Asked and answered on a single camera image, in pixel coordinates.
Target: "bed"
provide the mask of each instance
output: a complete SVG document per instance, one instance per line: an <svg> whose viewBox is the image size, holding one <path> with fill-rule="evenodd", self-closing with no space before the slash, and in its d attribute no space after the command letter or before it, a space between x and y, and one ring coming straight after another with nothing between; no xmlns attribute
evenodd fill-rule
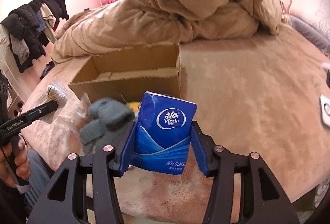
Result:
<svg viewBox="0 0 330 224"><path fill-rule="evenodd" d="M327 58L309 41L282 24L277 36L259 31L246 39L196 40L181 50L182 97L198 104L195 120L204 133L233 153L259 152L291 201L328 176L330 130L319 115L320 94L330 95L321 67ZM24 111L34 107L55 78L69 83L87 59L55 66ZM71 120L80 103L67 89L68 104L51 125L38 121L22 133L53 169L69 153L83 154L75 133L63 123ZM190 151L182 176L133 168L116 180L116 189L124 213L162 222L201 223L211 184ZM90 181L87 192L92 196ZM233 220L238 197L236 190Z"/></svg>

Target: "vinda tissue pack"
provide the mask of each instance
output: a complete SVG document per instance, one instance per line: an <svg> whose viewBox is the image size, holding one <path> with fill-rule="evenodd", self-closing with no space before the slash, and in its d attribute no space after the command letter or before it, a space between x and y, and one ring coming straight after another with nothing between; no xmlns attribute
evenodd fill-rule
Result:
<svg viewBox="0 0 330 224"><path fill-rule="evenodd" d="M181 175L188 158L191 121L197 105L145 92L136 124L132 165Z"/></svg>

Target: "stuffed toy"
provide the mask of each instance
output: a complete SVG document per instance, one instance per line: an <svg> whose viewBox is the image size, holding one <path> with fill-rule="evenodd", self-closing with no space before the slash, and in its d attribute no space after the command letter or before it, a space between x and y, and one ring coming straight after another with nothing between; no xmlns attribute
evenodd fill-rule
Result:
<svg viewBox="0 0 330 224"><path fill-rule="evenodd" d="M91 104L87 114L93 118L79 131L85 154L91 154L111 143L126 130L134 119L132 109L111 98L100 99Z"/></svg>

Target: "cardboard box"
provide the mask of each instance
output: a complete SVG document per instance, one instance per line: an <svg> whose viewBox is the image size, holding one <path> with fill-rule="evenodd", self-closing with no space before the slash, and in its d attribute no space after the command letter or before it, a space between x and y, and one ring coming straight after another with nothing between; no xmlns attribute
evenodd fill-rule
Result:
<svg viewBox="0 0 330 224"><path fill-rule="evenodd" d="M143 45L93 56L69 84L90 101L110 97L120 102L141 101L144 92L180 97L179 44Z"/></svg>

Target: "metal screw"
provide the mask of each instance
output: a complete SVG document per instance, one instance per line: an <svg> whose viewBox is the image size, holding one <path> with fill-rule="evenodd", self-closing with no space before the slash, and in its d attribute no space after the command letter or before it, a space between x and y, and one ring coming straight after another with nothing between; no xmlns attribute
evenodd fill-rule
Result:
<svg viewBox="0 0 330 224"><path fill-rule="evenodd" d="M106 146L103 147L103 150L106 151L106 152L108 152L108 151L112 151L112 150L113 150L113 146L111 146L111 145L106 145Z"/></svg>
<svg viewBox="0 0 330 224"><path fill-rule="evenodd" d="M252 152L251 153L251 158L252 159L259 159L260 158L260 155L258 153L256 153L256 152Z"/></svg>
<svg viewBox="0 0 330 224"><path fill-rule="evenodd" d="M223 146L220 146L220 145L216 145L216 146L214 147L214 150L215 150L216 152L223 152L224 147L223 147Z"/></svg>
<svg viewBox="0 0 330 224"><path fill-rule="evenodd" d="M70 153L68 156L69 160L74 160L75 158L77 158L77 154L75 154L75 153Z"/></svg>

